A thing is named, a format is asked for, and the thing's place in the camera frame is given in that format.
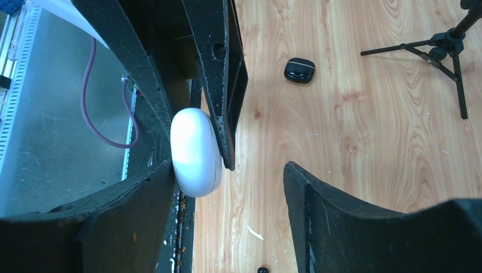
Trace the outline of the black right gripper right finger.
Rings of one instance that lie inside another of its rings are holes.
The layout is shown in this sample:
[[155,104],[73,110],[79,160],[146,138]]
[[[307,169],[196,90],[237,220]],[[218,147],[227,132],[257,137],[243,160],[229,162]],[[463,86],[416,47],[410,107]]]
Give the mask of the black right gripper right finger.
[[401,213],[318,179],[295,162],[284,191],[299,272],[480,272],[481,200]]

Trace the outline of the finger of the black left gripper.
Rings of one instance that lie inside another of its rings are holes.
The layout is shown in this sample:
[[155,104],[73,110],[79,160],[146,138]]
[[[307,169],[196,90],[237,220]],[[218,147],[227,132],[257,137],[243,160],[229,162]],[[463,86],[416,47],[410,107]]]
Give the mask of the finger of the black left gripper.
[[235,169],[235,133],[248,84],[234,1],[183,1],[197,68],[224,165]]
[[73,1],[140,88],[162,132],[170,136],[173,73],[167,49],[145,22],[142,1]]

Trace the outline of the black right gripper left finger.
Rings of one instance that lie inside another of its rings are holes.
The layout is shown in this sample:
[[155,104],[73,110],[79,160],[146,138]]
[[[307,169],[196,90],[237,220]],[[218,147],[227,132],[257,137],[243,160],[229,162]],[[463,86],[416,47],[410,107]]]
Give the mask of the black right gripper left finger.
[[139,179],[126,179],[46,213],[1,219],[2,272],[137,272],[127,222]]

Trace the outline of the white gold earbud charging case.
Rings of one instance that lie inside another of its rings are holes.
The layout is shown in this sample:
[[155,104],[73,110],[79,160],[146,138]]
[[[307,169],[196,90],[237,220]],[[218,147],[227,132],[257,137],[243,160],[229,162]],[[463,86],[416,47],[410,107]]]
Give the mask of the white gold earbud charging case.
[[171,124],[171,155],[182,192],[193,198],[214,192],[222,180],[222,157],[210,117],[201,109],[180,110]]

